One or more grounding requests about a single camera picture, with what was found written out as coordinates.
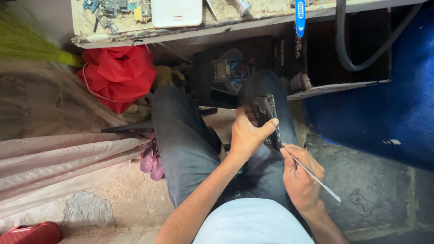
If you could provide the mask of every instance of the green broom bristles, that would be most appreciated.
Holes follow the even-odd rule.
[[[0,6],[0,57],[56,61],[60,52],[4,4]]]

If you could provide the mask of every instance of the jeans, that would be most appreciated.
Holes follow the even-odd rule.
[[[272,71],[254,73],[242,87],[240,102],[249,104],[257,94],[274,95],[282,143],[297,144],[286,92]],[[169,196],[176,208],[220,164],[221,143],[199,116],[198,106],[178,88],[158,88],[152,111]],[[282,155],[264,144],[246,162],[243,173],[228,184],[213,209],[238,198],[274,200],[304,222],[283,183]]]

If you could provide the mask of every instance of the yellow broom handle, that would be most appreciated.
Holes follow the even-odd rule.
[[[59,63],[65,63],[74,67],[83,67],[83,61],[79,56],[64,51],[60,51],[60,55],[57,61]]]

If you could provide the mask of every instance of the black hose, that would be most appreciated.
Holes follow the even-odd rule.
[[[336,51],[338,53],[339,61],[342,66],[348,71],[356,72],[362,69],[366,69],[373,62],[375,62],[383,53],[390,48],[392,43],[401,35],[402,31],[411,22],[414,16],[418,13],[422,6],[422,3],[416,4],[401,24],[395,29],[395,31],[390,35],[390,38],[381,46],[370,58],[360,65],[354,65],[351,63],[347,55],[347,50],[345,49],[345,6],[346,0],[336,0]]]

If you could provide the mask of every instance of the smartphone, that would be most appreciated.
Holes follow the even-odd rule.
[[[274,96],[271,94],[257,95],[250,107],[252,108],[259,127],[262,127],[270,119],[277,118]],[[276,130],[266,138],[264,144],[270,149],[280,150],[282,143],[280,141],[279,125],[277,125]]]

